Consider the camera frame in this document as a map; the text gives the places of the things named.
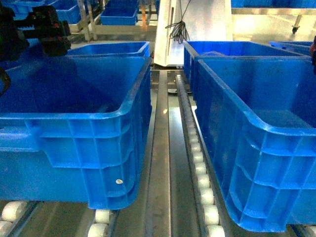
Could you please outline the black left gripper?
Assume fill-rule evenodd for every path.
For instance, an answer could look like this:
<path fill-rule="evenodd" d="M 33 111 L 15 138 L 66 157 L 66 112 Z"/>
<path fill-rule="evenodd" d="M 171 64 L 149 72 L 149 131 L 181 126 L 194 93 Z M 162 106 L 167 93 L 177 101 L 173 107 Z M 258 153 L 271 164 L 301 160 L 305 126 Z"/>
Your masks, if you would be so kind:
<path fill-rule="evenodd" d="M 22 33 L 26 39 L 38 39 L 48 56 L 65 56 L 71 48 L 69 24 L 59 20 L 56 9 L 51 5 L 33 7 L 25 19 L 15 20 L 14 23 L 17 28 L 34 27 Z"/>

